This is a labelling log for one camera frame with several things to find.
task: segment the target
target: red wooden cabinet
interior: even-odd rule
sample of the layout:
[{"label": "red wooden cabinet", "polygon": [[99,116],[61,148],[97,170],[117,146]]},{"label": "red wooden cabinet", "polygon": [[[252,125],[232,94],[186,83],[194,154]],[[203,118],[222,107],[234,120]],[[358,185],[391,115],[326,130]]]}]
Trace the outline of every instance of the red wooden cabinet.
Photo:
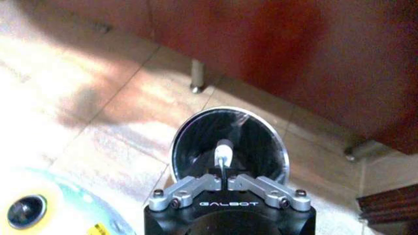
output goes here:
[{"label": "red wooden cabinet", "polygon": [[418,2],[59,1],[405,153],[418,152]]}]

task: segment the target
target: metal furniture leg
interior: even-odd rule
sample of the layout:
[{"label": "metal furniture leg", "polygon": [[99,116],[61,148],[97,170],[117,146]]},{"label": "metal furniture leg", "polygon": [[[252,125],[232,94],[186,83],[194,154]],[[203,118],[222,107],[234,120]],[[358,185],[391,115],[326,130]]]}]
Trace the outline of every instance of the metal furniture leg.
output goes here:
[{"label": "metal furniture leg", "polygon": [[191,84],[190,89],[194,94],[199,94],[203,91],[204,85],[204,64],[192,59],[191,61]]},{"label": "metal furniture leg", "polygon": [[383,145],[382,143],[374,140],[367,140],[362,142],[361,144],[347,148],[345,150],[345,154],[346,154],[347,160],[354,162],[354,161],[358,161],[361,158],[366,158],[371,156],[381,156],[390,150],[391,148]]}]

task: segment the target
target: floor tile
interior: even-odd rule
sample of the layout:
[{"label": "floor tile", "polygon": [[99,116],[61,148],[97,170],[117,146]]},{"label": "floor tile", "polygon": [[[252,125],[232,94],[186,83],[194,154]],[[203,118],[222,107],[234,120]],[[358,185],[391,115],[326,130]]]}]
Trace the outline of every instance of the floor tile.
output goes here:
[{"label": "floor tile", "polygon": [[156,52],[159,45],[127,32],[112,29],[99,38],[100,46],[143,64]]},{"label": "floor tile", "polygon": [[71,61],[57,60],[51,68],[32,75],[28,92],[89,121],[116,94],[121,85],[87,71]]},{"label": "floor tile", "polygon": [[65,49],[91,48],[103,36],[95,23],[56,5],[41,1],[31,17],[33,29],[41,32]]},{"label": "floor tile", "polygon": [[210,94],[140,69],[93,120],[143,152],[170,162],[170,145],[183,122],[202,110]]},{"label": "floor tile", "polygon": [[359,235],[362,233],[362,223],[358,221],[357,191],[343,185],[324,180],[316,172],[327,169],[327,165],[316,167],[306,163],[307,167],[300,167],[292,161],[295,155],[290,152],[290,183],[292,189],[306,190],[311,205],[316,210],[316,234],[345,234]]},{"label": "floor tile", "polygon": [[359,140],[351,131],[300,107],[295,108],[287,130],[336,154]]},{"label": "floor tile", "polygon": [[365,160],[363,195],[417,184],[418,154],[405,155],[393,150],[382,157]]},{"label": "floor tile", "polygon": [[134,60],[99,48],[91,50],[69,48],[64,52],[63,58],[120,86],[125,84],[140,68],[140,64]]},{"label": "floor tile", "polygon": [[49,68],[57,58],[55,48],[0,35],[0,63],[25,76],[25,80],[41,69]]},{"label": "floor tile", "polygon": [[190,75],[191,58],[167,47],[160,47],[148,61],[148,69],[162,69],[179,74]]},{"label": "floor tile", "polygon": [[259,115],[271,125],[287,128],[294,105],[235,79],[223,78],[206,105],[236,106]]},{"label": "floor tile", "polygon": [[47,168],[85,124],[48,104],[8,98],[8,104],[0,102],[1,165]]},{"label": "floor tile", "polygon": [[349,162],[343,156],[327,151],[291,132],[286,133],[284,145],[290,156],[291,175],[310,180],[312,184],[328,190],[345,187],[353,192],[358,191],[359,164]]},{"label": "floor tile", "polygon": [[[160,47],[155,55],[144,64],[147,71],[155,76],[164,76],[186,87],[191,84],[191,58],[167,47]],[[214,86],[222,78],[222,73],[204,68],[204,93],[212,94]]]},{"label": "floor tile", "polygon": [[73,177],[92,189],[109,188],[143,203],[166,166],[112,136],[88,127],[51,170]]}]

